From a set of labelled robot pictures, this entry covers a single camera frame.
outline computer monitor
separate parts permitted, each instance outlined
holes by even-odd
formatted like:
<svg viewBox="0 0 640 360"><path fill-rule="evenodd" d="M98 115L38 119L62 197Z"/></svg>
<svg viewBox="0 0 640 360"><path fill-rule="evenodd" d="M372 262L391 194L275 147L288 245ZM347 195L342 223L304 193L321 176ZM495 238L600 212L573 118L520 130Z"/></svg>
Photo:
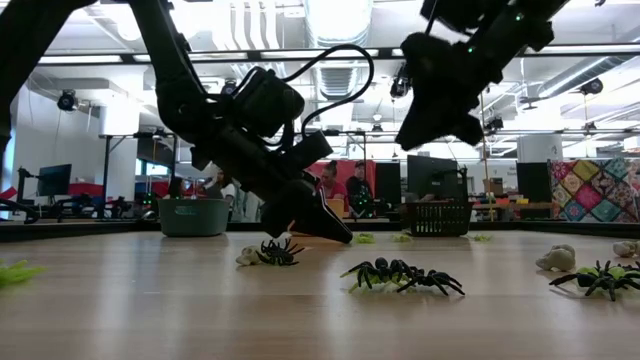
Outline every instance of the computer monitor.
<svg viewBox="0 0 640 360"><path fill-rule="evenodd" d="M40 168L38 175L38 196L69 194L71 164Z"/></svg>
<svg viewBox="0 0 640 360"><path fill-rule="evenodd" d="M462 196L456 172L458 163L450 159L407 156L407 188L420 198L427 194L436 199Z"/></svg>

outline desk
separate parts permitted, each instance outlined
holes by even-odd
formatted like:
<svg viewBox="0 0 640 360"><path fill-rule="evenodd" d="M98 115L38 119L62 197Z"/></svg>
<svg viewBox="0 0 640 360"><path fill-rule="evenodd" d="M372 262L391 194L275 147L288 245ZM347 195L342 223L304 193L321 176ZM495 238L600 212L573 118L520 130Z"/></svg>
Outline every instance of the desk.
<svg viewBox="0 0 640 360"><path fill-rule="evenodd" d="M0 243L9 262L48 271L0 290L0 358L11 360L638 359L640 294L618 302L540 272L553 244L579 265L612 256L610 239L527 232L341 245L295 239L292 268L238 268L258 233L168 239L123 233ZM363 260L402 258L455 276L466 297L346 293Z"/></svg>

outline green toy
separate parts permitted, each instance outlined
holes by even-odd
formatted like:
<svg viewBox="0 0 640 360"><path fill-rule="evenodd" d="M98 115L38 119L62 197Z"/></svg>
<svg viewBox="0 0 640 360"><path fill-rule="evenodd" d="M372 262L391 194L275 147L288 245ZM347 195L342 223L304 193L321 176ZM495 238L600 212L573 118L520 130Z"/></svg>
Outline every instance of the green toy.
<svg viewBox="0 0 640 360"><path fill-rule="evenodd" d="M471 236L471 238L477 242L489 242L491 241L491 239L493 239L493 236L478 234Z"/></svg>
<svg viewBox="0 0 640 360"><path fill-rule="evenodd" d="M19 261L11 266L3 264L4 261L0 260L0 288L25 282L45 270L42 267L26 267L27 260Z"/></svg>
<svg viewBox="0 0 640 360"><path fill-rule="evenodd" d="M361 233L356 235L356 243L358 244L375 244L376 239L371 233Z"/></svg>
<svg viewBox="0 0 640 360"><path fill-rule="evenodd" d="M393 242L410 242L411 240L413 239L407 234L395 234L391 237Z"/></svg>

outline toy spider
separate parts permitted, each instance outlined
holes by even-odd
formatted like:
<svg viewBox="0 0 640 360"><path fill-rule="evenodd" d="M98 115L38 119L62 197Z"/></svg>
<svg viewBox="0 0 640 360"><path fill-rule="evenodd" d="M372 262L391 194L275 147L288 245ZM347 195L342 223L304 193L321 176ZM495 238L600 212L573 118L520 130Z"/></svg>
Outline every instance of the toy spider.
<svg viewBox="0 0 640 360"><path fill-rule="evenodd" d="M256 254L258 255L258 258L260 258L260 261L265 264L292 266L298 263L298 261L293 261L293 256L304 250L304 248L299 248L296 251L293 251L298 244L294 244L291 247L289 247L289 245L291 245L291 238L285 239L284 248L280 247L280 245L273 241L273 239L269 240L269 244L267 244L267 246L264 245L263 241L260 244L260 252L262 254L260 252L256 252Z"/></svg>
<svg viewBox="0 0 640 360"><path fill-rule="evenodd" d="M440 291L442 291L443 294L445 294L446 296L449 296L449 293L447 293L447 290L444 289L444 287L442 285L447 285L448 287L452 288L453 290L457 291L458 293L460 293L461 295L465 295L464 291L462 291L462 289L460 289L462 287L462 284L460 284L458 282L458 280L452 278L451 276L449 276L447 273L443 273L443 272L438 272L435 270L429 270L429 272L427 273L427 275L424 274L424 269L418 269L416 267L411 267L411 270L413 272L413 278L406 283L404 286L400 287L397 291L398 292L403 292L405 290L407 290L408 288L415 286L415 285L423 285L423 286L437 286L438 289L440 289Z"/></svg>
<svg viewBox="0 0 640 360"><path fill-rule="evenodd" d="M602 269L600 268L600 262L596 261L595 267L580 268L575 274L569 274L559 277L550 282L549 285L558 286L560 284L564 284L567 281L577 279L578 286L589 288L584 294L585 296L591 295L597 288L602 288L604 290L609 290L609 297L611 298L611 301L616 301L616 289L626 289L626 286L628 285L634 289L640 290L640 285L636 284L633 281L633 279L640 279L640 274L634 272L626 272L623 268L620 267L609 268L610 264L611 261L607 261L607 263L604 265L604 269Z"/></svg>
<svg viewBox="0 0 640 360"><path fill-rule="evenodd" d="M375 261L375 266L371 264L369 261L364 261L357 266L354 266L349 271L342 274L340 277L348 276L354 272L358 272L358 287L362 286L362 279L367 283L369 289L372 289L371 286L371 276L375 276L379 282L387 282L393 281L393 278L397 276L397 280L393 281L398 283L402 280L403 276L408 276L413 279L413 271L409 268L402 260L391 260L391 264L385 258L377 258Z"/></svg>

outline black cable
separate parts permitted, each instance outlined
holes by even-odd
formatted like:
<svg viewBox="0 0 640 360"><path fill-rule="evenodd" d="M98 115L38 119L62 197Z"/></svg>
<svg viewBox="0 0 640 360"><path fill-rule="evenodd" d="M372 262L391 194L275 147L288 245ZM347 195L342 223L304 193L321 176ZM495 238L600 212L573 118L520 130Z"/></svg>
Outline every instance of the black cable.
<svg viewBox="0 0 640 360"><path fill-rule="evenodd" d="M436 20L435 14L436 14L436 7L437 6L438 6L438 0L435 0L433 2L433 7L431 8L431 15L429 16L429 23L427 24L427 30L425 31L425 34L427 34L427 35L429 35L429 33L431 32L431 28L433 27L433 23Z"/></svg>
<svg viewBox="0 0 640 360"><path fill-rule="evenodd" d="M303 121L302 121L302 137L307 137L306 134L306 127L307 124L311 122L311 120L313 120L315 117L319 116L320 114L331 110L333 108L336 108L340 105L344 105L347 103L350 103L354 100L356 100L357 98L359 98L360 96L362 96L362 94L365 93L365 91L367 91L367 89L369 88L369 86L371 86L371 83L373 82L373 74L375 72L374 70L374 64L373 64L373 58L371 57L371 55L369 55L368 52L366 52L363 48L361 48L358 45L353 45L353 44L342 44L342 45L337 45L332 47L331 49L326 50L325 52L323 52L322 54L318 55L316 58L314 58L313 60L311 60L310 62L308 62L307 64L305 64L302 68L300 68L300 70L296 71L293 75L288 76L284 79L282 79L285 82L289 82L291 80L294 80L295 78L297 78L298 76L302 75L304 72L306 72L307 70L309 70L313 65L315 65L316 63L318 63L319 61L324 60L326 57L328 57L329 55L333 54L336 51L340 51L340 50L355 50L357 52L359 52L360 54L362 54L364 56L364 58L367 60L367 63L369 64L369 77L367 78L367 81L364 83L364 85L362 86L362 88L360 90L358 90L358 92L356 92L355 94L346 97L340 101L337 101L329 106L325 106L322 109L318 109L314 112L312 112L311 114L309 114L309 116L307 116Z"/></svg>

